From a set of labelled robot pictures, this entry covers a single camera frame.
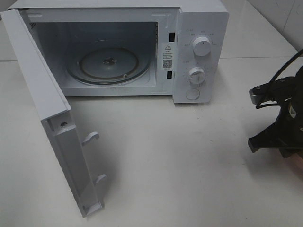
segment qr code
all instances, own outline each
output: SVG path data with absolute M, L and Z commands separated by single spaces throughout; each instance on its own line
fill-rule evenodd
M 172 67 L 172 60 L 163 60 L 163 68 L 168 69 Z

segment timer knob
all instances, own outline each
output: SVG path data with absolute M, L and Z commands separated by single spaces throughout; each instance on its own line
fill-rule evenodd
M 212 41 L 203 35 L 194 39 L 192 45 L 195 55 L 202 57 L 210 52 Z
M 205 73 L 203 68 L 194 67 L 188 72 L 189 82 L 192 84 L 201 84 L 205 80 Z

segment control panel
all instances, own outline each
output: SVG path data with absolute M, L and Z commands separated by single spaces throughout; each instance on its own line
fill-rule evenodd
M 182 13 L 174 102 L 203 103 L 211 98 L 228 21 L 227 12 Z

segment tiled wall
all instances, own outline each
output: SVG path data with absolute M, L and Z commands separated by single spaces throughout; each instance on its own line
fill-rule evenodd
M 297 50 L 303 49 L 303 0 L 248 0 Z

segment turntable plate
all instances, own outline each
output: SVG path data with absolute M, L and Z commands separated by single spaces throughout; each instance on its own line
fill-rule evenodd
M 88 84 L 116 84 L 142 75 L 149 67 L 150 50 L 143 44 L 102 40 L 70 48 L 67 71 Z

